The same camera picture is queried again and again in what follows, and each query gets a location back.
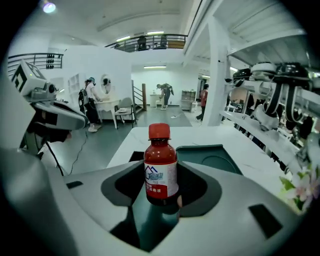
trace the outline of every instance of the black tray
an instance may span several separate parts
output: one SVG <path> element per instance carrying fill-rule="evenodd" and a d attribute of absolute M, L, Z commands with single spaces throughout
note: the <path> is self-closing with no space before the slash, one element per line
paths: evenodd
<path fill-rule="evenodd" d="M 179 146 L 176 149 L 176 154 L 179 161 L 187 161 L 243 175 L 222 144 Z"/>

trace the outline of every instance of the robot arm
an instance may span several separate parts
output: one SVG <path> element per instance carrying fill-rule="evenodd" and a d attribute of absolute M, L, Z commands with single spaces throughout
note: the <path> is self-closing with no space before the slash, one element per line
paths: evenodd
<path fill-rule="evenodd" d="M 64 142 L 70 131 L 83 129 L 88 124 L 87 117 L 80 111 L 56 101 L 56 87 L 35 65 L 22 60 L 11 81 L 35 110 L 24 136 L 32 154 L 36 155 L 46 142 Z"/>

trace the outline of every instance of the ceiling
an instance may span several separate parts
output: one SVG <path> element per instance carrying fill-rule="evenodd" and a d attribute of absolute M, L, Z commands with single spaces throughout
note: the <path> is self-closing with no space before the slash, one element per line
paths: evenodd
<path fill-rule="evenodd" d="M 124 36 L 150 31 L 189 31 L 200 0 L 51 0 L 53 13 L 41 8 L 25 27 L 105 46 Z"/>
<path fill-rule="evenodd" d="M 226 27 L 230 50 L 270 35 L 300 29 L 301 26 L 278 0 L 223 0 L 214 16 Z M 210 63 L 210 39 L 206 26 L 194 51 L 194 60 Z M 240 69 L 244 63 L 231 59 Z"/>

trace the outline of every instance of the cabinet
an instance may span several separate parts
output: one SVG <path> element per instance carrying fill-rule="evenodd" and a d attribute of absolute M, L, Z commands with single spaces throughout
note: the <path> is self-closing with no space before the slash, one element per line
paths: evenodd
<path fill-rule="evenodd" d="M 183 90 L 181 95 L 181 109 L 191 111 L 192 103 L 196 101 L 195 90 Z"/>

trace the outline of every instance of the white pillar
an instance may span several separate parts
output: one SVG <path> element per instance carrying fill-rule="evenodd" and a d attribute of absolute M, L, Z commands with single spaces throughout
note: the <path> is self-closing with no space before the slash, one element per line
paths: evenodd
<path fill-rule="evenodd" d="M 208 19 L 210 38 L 210 82 L 206 101 L 203 126 L 220 125 L 227 94 L 225 93 L 225 78 L 230 77 L 230 63 L 227 58 L 230 49 L 230 38 L 225 28 L 216 17 Z"/>

